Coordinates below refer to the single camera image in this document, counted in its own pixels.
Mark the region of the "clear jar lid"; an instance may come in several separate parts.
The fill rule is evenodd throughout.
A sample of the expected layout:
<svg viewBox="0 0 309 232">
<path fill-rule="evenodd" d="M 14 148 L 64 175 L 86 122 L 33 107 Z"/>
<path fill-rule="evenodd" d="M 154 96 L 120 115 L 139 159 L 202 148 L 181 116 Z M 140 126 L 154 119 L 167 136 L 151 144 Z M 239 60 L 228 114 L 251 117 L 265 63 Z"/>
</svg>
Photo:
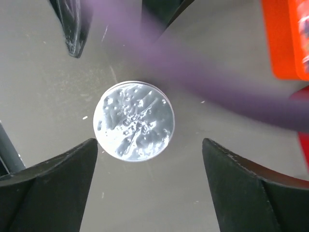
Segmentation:
<svg viewBox="0 0 309 232">
<path fill-rule="evenodd" d="M 103 93 L 94 111 L 93 129 L 106 153 L 122 161 L 142 162 L 167 148 L 175 114 L 158 87 L 124 81 Z"/>
</svg>

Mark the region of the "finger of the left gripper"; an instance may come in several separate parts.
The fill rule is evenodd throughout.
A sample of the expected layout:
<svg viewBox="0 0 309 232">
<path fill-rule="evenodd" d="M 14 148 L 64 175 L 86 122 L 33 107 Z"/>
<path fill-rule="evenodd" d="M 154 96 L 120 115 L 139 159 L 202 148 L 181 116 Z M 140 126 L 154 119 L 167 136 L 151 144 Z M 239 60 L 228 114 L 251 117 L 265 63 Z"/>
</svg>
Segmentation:
<svg viewBox="0 0 309 232">
<path fill-rule="evenodd" d="M 143 0 L 142 23 L 150 16 L 168 27 L 194 0 Z"/>
<path fill-rule="evenodd" d="M 87 0 L 49 0 L 49 3 L 61 23 L 69 55 L 79 58 L 91 27 L 93 8 Z"/>
</svg>

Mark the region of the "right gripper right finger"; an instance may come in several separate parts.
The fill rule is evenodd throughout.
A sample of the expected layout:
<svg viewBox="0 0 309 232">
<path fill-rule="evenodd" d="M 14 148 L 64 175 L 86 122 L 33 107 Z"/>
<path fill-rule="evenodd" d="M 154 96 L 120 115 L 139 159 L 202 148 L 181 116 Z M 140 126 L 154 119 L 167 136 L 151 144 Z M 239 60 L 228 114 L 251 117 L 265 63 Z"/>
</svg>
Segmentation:
<svg viewBox="0 0 309 232">
<path fill-rule="evenodd" d="M 222 232 L 307 232 L 309 183 L 205 138 L 202 155 Z"/>
</svg>

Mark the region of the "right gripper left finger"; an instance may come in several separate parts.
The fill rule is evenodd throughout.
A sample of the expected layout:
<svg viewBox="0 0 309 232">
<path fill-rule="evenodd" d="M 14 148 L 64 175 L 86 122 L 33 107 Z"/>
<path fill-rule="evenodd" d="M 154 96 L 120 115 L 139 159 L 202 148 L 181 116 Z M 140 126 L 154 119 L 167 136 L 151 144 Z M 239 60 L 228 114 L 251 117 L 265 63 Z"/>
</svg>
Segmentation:
<svg viewBox="0 0 309 232">
<path fill-rule="evenodd" d="M 0 178 L 2 232 L 78 232 L 94 174 L 90 138 L 49 160 Z"/>
</svg>

